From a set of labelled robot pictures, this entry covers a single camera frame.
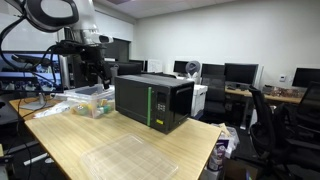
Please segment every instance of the black microwave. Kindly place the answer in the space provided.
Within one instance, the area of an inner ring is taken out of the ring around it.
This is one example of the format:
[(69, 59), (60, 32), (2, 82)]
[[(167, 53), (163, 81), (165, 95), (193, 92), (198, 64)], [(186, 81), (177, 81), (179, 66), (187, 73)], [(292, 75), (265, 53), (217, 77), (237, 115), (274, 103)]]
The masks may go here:
[(115, 104), (121, 114), (169, 133), (191, 113), (194, 82), (149, 74), (115, 77)]

